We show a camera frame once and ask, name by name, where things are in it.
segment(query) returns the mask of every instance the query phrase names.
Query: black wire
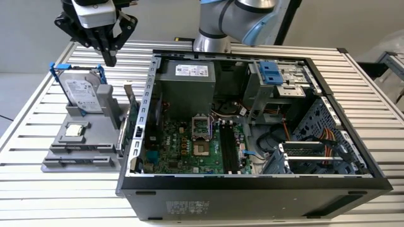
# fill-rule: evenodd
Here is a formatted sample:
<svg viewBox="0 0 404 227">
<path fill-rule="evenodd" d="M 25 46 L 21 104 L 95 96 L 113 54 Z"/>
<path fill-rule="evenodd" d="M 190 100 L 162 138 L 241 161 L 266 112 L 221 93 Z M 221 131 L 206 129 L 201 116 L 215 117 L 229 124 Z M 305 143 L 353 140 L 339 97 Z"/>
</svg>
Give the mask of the black wire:
<svg viewBox="0 0 404 227">
<path fill-rule="evenodd" d="M 265 138 L 267 138 L 269 136 L 271 136 L 271 138 L 278 142 L 278 143 L 283 143 L 286 140 L 283 140 L 282 138 L 279 138 L 278 136 L 275 136 L 273 133 L 275 132 L 277 129 L 282 128 L 283 127 L 283 124 L 277 124 L 271 127 L 270 131 L 266 132 L 257 140 L 257 146 L 258 148 L 266 152 L 266 153 L 274 153 L 275 150 L 274 149 L 266 149 L 262 147 L 262 140 Z"/>
<path fill-rule="evenodd" d="M 13 118 L 9 118 L 9 117 L 3 116 L 2 114 L 0 114 L 0 117 L 3 117 L 5 119 L 7 119 L 7 120 L 10 120 L 10 121 L 14 122 L 14 119 L 13 119 Z"/>
<path fill-rule="evenodd" d="M 258 155 L 254 155 L 259 160 L 263 160 L 263 161 L 266 161 L 267 159 L 265 159 L 265 158 L 262 158 L 262 157 L 259 157 Z"/>
<path fill-rule="evenodd" d="M 271 147 L 271 144 L 269 142 L 269 137 L 266 138 L 266 142 L 267 142 L 269 146 Z"/>
<path fill-rule="evenodd" d="M 221 111 L 221 109 L 222 109 L 222 107 L 223 107 L 225 104 L 226 104 L 226 101 L 223 101 L 223 102 L 221 103 L 221 106 L 219 106 L 219 108 L 218 108 L 218 111 Z"/>
<path fill-rule="evenodd" d="M 326 139 L 319 139 L 318 137 L 315 137 L 314 135 L 310 135 L 305 138 L 302 138 L 301 141 L 307 141 L 309 139 L 313 139 L 313 141 L 318 141 L 322 144 L 330 146 L 331 149 L 334 149 L 337 147 L 337 145 L 339 145 L 338 141 L 334 140 L 326 140 Z"/>
</svg>

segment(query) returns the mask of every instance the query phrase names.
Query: label sticker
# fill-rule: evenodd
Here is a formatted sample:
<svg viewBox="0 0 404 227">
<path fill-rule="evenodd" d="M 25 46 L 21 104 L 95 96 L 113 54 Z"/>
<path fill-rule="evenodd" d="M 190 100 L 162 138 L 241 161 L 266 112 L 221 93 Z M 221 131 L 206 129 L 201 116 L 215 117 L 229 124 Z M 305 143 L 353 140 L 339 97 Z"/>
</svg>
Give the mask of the label sticker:
<svg viewBox="0 0 404 227">
<path fill-rule="evenodd" d="M 82 147 L 66 147 L 66 149 L 70 149 L 70 150 L 82 150 Z"/>
<path fill-rule="evenodd" d="M 77 163 L 75 160 L 61 160 L 59 162 L 61 162 L 61 163 Z"/>
<path fill-rule="evenodd" d="M 177 76 L 209 77 L 209 66 L 206 65 L 178 65 Z"/>
<path fill-rule="evenodd" d="M 207 214 L 210 201 L 167 201 L 169 214 Z"/>
<path fill-rule="evenodd" d="M 87 112 L 102 112 L 93 84 L 86 80 L 67 79 L 66 84 L 78 107 Z"/>
<path fill-rule="evenodd" d="M 242 110 L 241 110 L 241 115 L 245 116 L 246 113 L 247 113 L 247 109 L 243 107 Z"/>
</svg>

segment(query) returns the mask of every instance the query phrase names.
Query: metal frame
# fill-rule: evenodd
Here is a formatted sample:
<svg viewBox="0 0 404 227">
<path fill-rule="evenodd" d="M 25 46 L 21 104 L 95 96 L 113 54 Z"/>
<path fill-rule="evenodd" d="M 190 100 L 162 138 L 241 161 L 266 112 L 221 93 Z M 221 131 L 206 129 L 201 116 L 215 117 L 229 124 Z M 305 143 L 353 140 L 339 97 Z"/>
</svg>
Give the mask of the metal frame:
<svg viewBox="0 0 404 227">
<path fill-rule="evenodd" d="M 403 114 L 395 111 L 395 107 L 381 89 L 373 82 L 369 82 L 370 78 L 361 67 L 335 48 L 267 45 L 251 48 L 242 44 L 233 45 L 234 53 L 313 58 L 334 92 L 337 102 L 343 107 L 350 122 L 394 185 L 394 191 L 333 220 L 286 220 L 287 223 L 279 223 L 278 220 L 182 221 L 182 223 L 171 224 L 186 226 L 211 224 L 223 226 L 403 226 Z M 115 87 L 114 96 L 122 103 L 129 100 L 122 88 L 126 80 L 133 80 L 137 99 L 142 100 L 153 49 L 190 51 L 191 42 L 130 41 L 126 43 L 118 53 L 117 67 L 106 68 L 109 83 Z M 65 53 L 62 59 L 82 66 L 95 66 L 103 63 L 102 56 L 83 46 L 70 48 L 69 54 Z M 7 216 L 13 225 L 23 223 L 78 226 L 87 224 L 141 225 L 130 204 L 115 197 L 114 188 L 119 174 L 41 173 L 41 163 L 49 153 L 47 148 L 66 117 L 63 111 L 66 103 L 67 100 L 59 86 L 49 78 L 13 123 L 9 135 L 0 139 L 3 146 L 0 152 L 0 173 L 3 174 L 0 177 L 2 181 L 13 181 L 0 183 L 0 197 L 3 198 L 0 202 L 3 205 L 7 204 L 9 210 L 14 209 L 0 211 L 0 215 Z"/>
<path fill-rule="evenodd" d="M 385 52 L 379 57 L 378 63 L 385 63 L 395 74 L 404 80 L 404 55 L 394 52 Z"/>
<path fill-rule="evenodd" d="M 314 85 L 317 86 L 317 89 L 321 89 L 323 91 L 325 97 L 322 97 L 322 101 L 325 102 L 327 106 L 327 110 L 330 111 L 329 108 L 333 108 L 337 113 L 330 114 L 334 116 L 334 118 L 338 118 L 335 124 L 339 126 L 342 129 L 345 129 L 349 132 L 349 135 L 351 136 L 350 140 L 353 139 L 355 142 L 355 145 L 358 147 L 358 150 L 361 154 L 363 155 L 370 167 L 371 171 L 375 175 L 375 177 L 385 177 L 382 171 L 378 168 L 378 165 L 375 165 L 375 160 L 371 158 L 371 154 L 367 150 L 367 147 L 365 146 L 362 139 L 355 131 L 355 128 L 347 118 L 347 115 L 345 114 L 345 110 L 338 104 L 335 97 L 334 97 L 334 92 L 318 70 L 317 65 L 313 62 L 311 58 L 297 58 L 297 57 L 283 57 L 283 56 L 261 56 L 261 55 L 243 55 L 243 54 L 215 54 L 215 53 L 195 53 L 195 52 L 179 52 L 179 51 L 166 51 L 166 50 L 154 50 L 155 56 L 153 58 L 153 64 L 149 72 L 149 78 L 147 78 L 147 84 L 146 84 L 146 91 L 143 94 L 143 104 L 141 106 L 142 108 L 142 114 L 137 122 L 137 135 L 134 136 L 134 140 L 137 141 L 131 145 L 131 151 L 130 151 L 130 160 L 135 161 L 137 157 L 141 155 L 141 150 L 143 147 L 143 138 L 145 138 L 145 129 L 146 129 L 146 119 L 149 118 L 149 112 L 150 112 L 150 103 L 151 103 L 151 94 L 154 90 L 154 85 L 155 85 L 155 76 L 157 76 L 157 71 L 161 68 L 161 64 L 163 60 L 206 60 L 211 61 L 213 59 L 215 60 L 222 60 L 222 61 L 243 61 L 249 63 L 257 63 L 257 61 L 263 61 L 263 60 L 293 60 L 293 61 L 305 61 L 310 67 L 306 67 L 306 70 L 310 73 L 310 76 L 313 77 L 314 81 L 318 81 Z M 131 174 L 130 171 L 130 166 L 127 166 L 127 173 L 126 177 L 138 177 L 138 174 Z"/>
</svg>

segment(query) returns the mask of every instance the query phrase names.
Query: ram slot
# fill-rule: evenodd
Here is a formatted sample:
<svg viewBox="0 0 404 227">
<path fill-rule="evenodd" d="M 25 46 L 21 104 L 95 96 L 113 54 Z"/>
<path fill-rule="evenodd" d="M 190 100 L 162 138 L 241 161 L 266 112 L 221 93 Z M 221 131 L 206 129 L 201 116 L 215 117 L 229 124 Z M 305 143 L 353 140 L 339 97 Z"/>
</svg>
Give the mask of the ram slot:
<svg viewBox="0 0 404 227">
<path fill-rule="evenodd" d="M 221 125 L 221 147 L 223 155 L 223 164 L 226 173 L 238 173 L 239 161 L 237 152 L 237 139 L 233 126 L 229 124 Z"/>
</svg>

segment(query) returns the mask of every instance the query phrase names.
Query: white wall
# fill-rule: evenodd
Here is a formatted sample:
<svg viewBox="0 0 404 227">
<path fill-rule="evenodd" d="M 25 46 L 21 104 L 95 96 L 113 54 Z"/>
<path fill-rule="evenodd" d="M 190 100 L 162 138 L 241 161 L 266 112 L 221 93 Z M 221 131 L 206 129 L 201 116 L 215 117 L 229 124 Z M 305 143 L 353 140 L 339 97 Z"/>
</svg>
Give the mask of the white wall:
<svg viewBox="0 0 404 227">
<path fill-rule="evenodd" d="M 404 0 L 303 0 L 286 45 L 346 47 L 354 55 L 404 27 Z M 61 0 L 0 0 L 0 72 L 46 73 L 70 37 L 54 25 Z M 131 39 L 197 37 L 198 0 L 142 0 Z"/>
<path fill-rule="evenodd" d="M 139 19 L 131 39 L 195 38 L 199 11 L 199 0 L 142 0 L 125 9 Z M 61 12 L 61 0 L 0 0 L 0 72 L 47 72 L 70 41 L 54 24 Z"/>
<path fill-rule="evenodd" d="M 47 71 L 70 40 L 54 24 L 61 12 L 61 0 L 0 0 L 0 72 Z"/>
<path fill-rule="evenodd" d="M 404 29 L 404 0 L 303 0 L 285 45 L 345 47 L 359 56 Z"/>
</svg>

